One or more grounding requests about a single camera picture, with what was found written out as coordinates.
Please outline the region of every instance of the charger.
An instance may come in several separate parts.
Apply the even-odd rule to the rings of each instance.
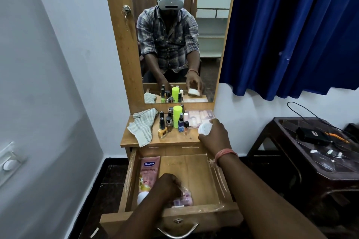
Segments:
[[[299,127],[296,133],[299,140],[303,142],[321,146],[327,146],[331,143],[329,136],[320,130]]]

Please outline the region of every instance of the lime green container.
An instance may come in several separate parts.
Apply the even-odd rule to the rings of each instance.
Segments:
[[[180,89],[178,87],[173,87],[172,88],[172,97],[173,97],[173,102],[177,103],[178,102],[178,94],[180,92]]]
[[[180,119],[180,113],[182,113],[181,106],[174,106],[173,107],[173,126],[178,128],[178,120]]]

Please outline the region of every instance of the wall socket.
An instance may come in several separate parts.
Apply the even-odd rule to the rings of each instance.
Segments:
[[[0,187],[24,163],[24,159],[14,153],[15,143],[9,143],[0,151]]]

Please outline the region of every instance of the hand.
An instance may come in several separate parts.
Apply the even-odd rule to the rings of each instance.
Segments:
[[[197,90],[200,92],[200,95],[203,94],[204,85],[200,76],[197,75],[194,71],[188,71],[187,80],[186,80],[186,88],[187,91],[191,88],[192,83],[197,83]]]
[[[157,81],[159,88],[162,88],[164,84],[164,91],[171,91],[171,85],[169,84],[168,80],[163,76],[160,80]]]
[[[209,135],[200,134],[198,136],[201,143],[204,144],[213,156],[215,156],[222,149],[232,149],[228,138],[228,132],[224,128],[224,125],[220,123],[218,119],[211,119],[210,122],[213,126]]]
[[[173,174],[165,173],[157,179],[150,193],[152,197],[163,204],[182,196],[181,182]]]

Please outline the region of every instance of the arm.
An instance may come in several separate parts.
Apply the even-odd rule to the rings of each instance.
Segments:
[[[200,94],[202,94],[204,91],[204,85],[201,77],[198,74],[198,70],[200,68],[198,25],[193,16],[188,20],[186,24],[185,40],[186,40],[186,53],[187,53],[186,58],[188,62],[186,88],[188,90],[191,87],[192,83],[196,83],[197,90],[200,92]]]
[[[148,17],[149,16],[143,12],[137,20],[138,41],[141,46],[141,54],[144,56],[146,64],[153,76],[156,78],[159,86],[164,84],[166,86],[166,90],[170,90],[171,86],[158,66],[155,42],[150,29],[150,24],[148,23]]]
[[[113,239],[151,238],[164,205],[181,196],[181,183],[172,174],[163,174]]]
[[[224,148],[231,148],[228,133],[218,119],[213,119],[210,134],[199,138],[214,155]],[[254,238],[326,238],[236,155],[225,154],[219,158],[218,164]]]

